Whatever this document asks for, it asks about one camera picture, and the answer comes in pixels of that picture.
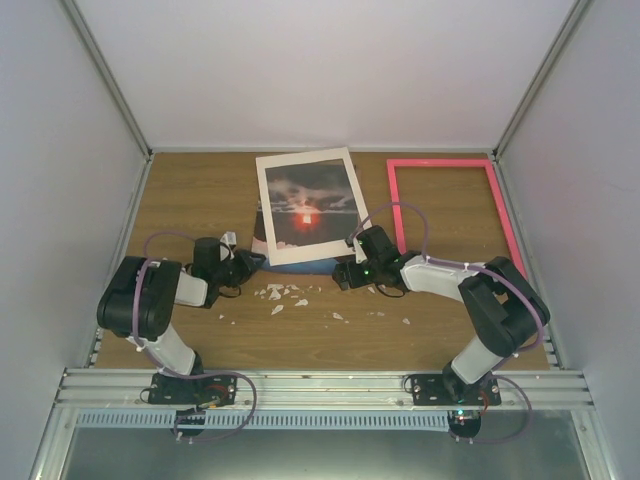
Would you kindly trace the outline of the white mat board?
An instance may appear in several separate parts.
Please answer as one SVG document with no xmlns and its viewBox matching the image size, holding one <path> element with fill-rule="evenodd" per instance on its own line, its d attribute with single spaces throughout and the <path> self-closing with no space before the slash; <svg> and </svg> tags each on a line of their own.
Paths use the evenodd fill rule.
<svg viewBox="0 0 640 480">
<path fill-rule="evenodd" d="M 347 148 L 255 160 L 264 243 L 280 267 L 352 256 L 352 234 L 369 212 Z"/>
</svg>

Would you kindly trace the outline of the sunset photo print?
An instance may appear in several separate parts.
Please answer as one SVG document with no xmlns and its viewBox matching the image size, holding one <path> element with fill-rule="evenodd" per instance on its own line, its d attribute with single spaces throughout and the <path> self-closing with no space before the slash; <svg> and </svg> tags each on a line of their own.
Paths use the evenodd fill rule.
<svg viewBox="0 0 640 480">
<path fill-rule="evenodd" d="M 360 221 L 339 159 L 271 167 L 265 177 L 279 250 L 343 241 Z"/>
</svg>

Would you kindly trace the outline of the right aluminium corner post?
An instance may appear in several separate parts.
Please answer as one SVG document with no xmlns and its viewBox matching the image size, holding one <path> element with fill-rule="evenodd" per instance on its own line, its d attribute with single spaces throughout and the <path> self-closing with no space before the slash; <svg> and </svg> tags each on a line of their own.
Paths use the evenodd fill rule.
<svg viewBox="0 0 640 480">
<path fill-rule="evenodd" d="M 502 135 L 491 151 L 492 158 L 495 162 L 499 162 L 500 158 L 506 152 L 507 147 L 515 137 L 528 111 L 550 78 L 550 75 L 558 64 L 576 31 L 579 29 L 592 4 L 593 2 L 591 0 L 575 0 L 571 3 L 559 30 L 555 34 L 549 48 L 543 56 L 540 65 L 536 69 Z"/>
</svg>

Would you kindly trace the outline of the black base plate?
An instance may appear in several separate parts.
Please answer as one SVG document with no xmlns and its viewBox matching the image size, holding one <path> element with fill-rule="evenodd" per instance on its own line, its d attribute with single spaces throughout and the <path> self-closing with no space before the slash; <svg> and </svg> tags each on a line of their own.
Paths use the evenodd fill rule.
<svg viewBox="0 0 640 480">
<path fill-rule="evenodd" d="M 452 394 L 442 373 L 413 373 L 402 380 L 402 389 L 411 395 L 415 406 L 499 406 L 500 389 L 495 380 L 455 387 Z"/>
<path fill-rule="evenodd" d="M 156 373 L 139 398 L 151 405 L 226 406 L 235 401 L 236 384 L 237 378 L 230 375 L 185 380 Z"/>
</svg>

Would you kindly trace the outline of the aluminium corner post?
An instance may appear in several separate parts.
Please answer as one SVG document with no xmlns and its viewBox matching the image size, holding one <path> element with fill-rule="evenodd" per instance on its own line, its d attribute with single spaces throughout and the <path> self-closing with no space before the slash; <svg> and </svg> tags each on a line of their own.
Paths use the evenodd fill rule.
<svg viewBox="0 0 640 480">
<path fill-rule="evenodd" d="M 94 65 L 100 80 L 114 102 L 132 139 L 143 155 L 146 162 L 150 162 L 153 149 L 149 145 L 139 123 L 137 122 L 118 82 L 104 56 L 80 6 L 74 0 L 61 0 L 60 6 L 64 10 L 72 29 L 78 36 L 81 45 Z"/>
<path fill-rule="evenodd" d="M 575 0 L 571 3 L 559 30 L 555 34 L 549 48 L 543 56 L 540 65 L 536 69 L 502 135 L 491 151 L 492 158 L 495 162 L 499 162 L 500 158 L 506 152 L 507 147 L 515 137 L 528 111 L 550 78 L 550 75 L 558 64 L 576 31 L 579 29 L 592 4 L 593 2 L 591 0 Z"/>
</svg>

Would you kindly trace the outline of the pink photo frame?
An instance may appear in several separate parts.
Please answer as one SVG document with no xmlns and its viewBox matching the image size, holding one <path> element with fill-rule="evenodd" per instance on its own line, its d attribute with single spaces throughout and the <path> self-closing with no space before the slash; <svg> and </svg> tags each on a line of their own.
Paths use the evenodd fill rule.
<svg viewBox="0 0 640 480">
<path fill-rule="evenodd" d="M 419 249 L 456 261 L 510 258 L 526 269 L 493 162 L 478 158 L 391 158 L 390 199 L 401 250 Z"/>
</svg>

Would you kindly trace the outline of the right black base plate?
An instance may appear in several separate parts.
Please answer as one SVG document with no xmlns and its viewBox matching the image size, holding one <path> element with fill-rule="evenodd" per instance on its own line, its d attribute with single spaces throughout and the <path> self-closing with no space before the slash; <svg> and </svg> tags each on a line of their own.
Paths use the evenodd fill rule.
<svg viewBox="0 0 640 480">
<path fill-rule="evenodd" d="M 413 373 L 402 380 L 402 389 L 411 395 L 415 406 L 499 406 L 500 389 L 495 380 L 455 387 L 452 394 L 442 373 Z"/>
</svg>

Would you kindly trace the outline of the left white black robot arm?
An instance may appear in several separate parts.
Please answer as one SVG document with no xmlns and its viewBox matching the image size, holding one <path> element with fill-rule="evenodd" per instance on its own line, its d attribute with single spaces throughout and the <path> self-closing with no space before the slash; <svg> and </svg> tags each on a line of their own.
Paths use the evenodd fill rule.
<svg viewBox="0 0 640 480">
<path fill-rule="evenodd" d="M 266 256 L 239 249 L 236 236 L 193 241 L 192 261 L 125 257 L 97 307 L 100 328 L 124 338 L 145 354 L 158 373 L 173 378 L 171 391 L 185 404 L 203 398 L 207 375 L 197 352 L 172 324 L 176 305 L 210 309 L 221 297 L 235 298 L 265 263 Z"/>
</svg>

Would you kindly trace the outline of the aluminium front rail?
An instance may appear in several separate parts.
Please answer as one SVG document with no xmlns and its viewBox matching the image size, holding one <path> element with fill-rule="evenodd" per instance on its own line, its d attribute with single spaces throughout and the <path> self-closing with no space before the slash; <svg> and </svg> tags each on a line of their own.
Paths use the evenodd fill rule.
<svg viewBox="0 0 640 480">
<path fill-rule="evenodd" d="M 153 372 L 144 369 L 69 369 L 54 405 L 58 408 L 144 408 L 142 389 Z M 416 405 L 402 371 L 268 371 L 246 376 L 255 384 L 260 410 L 411 411 L 457 410 L 452 403 Z M 524 410 L 523 390 L 534 410 L 593 410 L 582 373 L 571 370 L 506 371 L 498 382 L 501 403 L 492 409 Z"/>
</svg>

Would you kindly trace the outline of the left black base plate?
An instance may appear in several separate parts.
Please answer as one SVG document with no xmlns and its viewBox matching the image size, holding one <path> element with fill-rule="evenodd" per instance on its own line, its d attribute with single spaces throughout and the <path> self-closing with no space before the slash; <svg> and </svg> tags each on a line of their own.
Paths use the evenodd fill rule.
<svg viewBox="0 0 640 480">
<path fill-rule="evenodd" d="M 237 378 L 230 375 L 185 380 L 156 373 L 139 398 L 151 405 L 226 406 L 235 401 L 236 384 Z"/>
</svg>

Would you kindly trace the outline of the white debris pile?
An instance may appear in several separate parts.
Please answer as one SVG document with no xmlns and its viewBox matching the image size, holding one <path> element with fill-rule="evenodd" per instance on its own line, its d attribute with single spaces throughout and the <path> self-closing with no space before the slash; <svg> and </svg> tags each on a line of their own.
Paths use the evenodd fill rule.
<svg viewBox="0 0 640 480">
<path fill-rule="evenodd" d="M 270 283 L 255 289 L 252 296 L 266 302 L 268 315 L 275 316 L 285 310 L 310 306 L 313 298 L 322 292 L 320 285 Z"/>
</svg>

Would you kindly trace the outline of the left aluminium corner post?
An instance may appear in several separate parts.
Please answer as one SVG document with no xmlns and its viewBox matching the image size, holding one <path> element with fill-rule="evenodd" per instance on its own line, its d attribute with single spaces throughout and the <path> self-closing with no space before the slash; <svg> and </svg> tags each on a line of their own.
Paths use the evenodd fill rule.
<svg viewBox="0 0 640 480">
<path fill-rule="evenodd" d="M 104 56 L 80 6 L 74 0 L 61 0 L 60 6 L 64 10 L 72 29 L 78 36 L 81 45 L 94 65 L 100 80 L 114 102 L 132 139 L 143 155 L 146 162 L 150 162 L 153 149 L 149 145 L 139 123 L 137 122 L 118 82 Z"/>
</svg>

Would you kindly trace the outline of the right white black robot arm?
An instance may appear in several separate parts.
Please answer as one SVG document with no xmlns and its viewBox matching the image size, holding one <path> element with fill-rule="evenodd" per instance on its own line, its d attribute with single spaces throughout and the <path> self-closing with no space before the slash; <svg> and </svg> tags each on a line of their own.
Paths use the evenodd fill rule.
<svg viewBox="0 0 640 480">
<path fill-rule="evenodd" d="M 550 320 L 548 307 L 508 258 L 460 263 L 418 251 L 402 253 L 375 225 L 349 240 L 356 256 L 337 264 L 332 279 L 341 290 L 385 286 L 428 293 L 462 303 L 474 337 L 442 370 L 444 396 L 464 405 L 482 380 L 509 358 L 539 340 Z"/>
</svg>

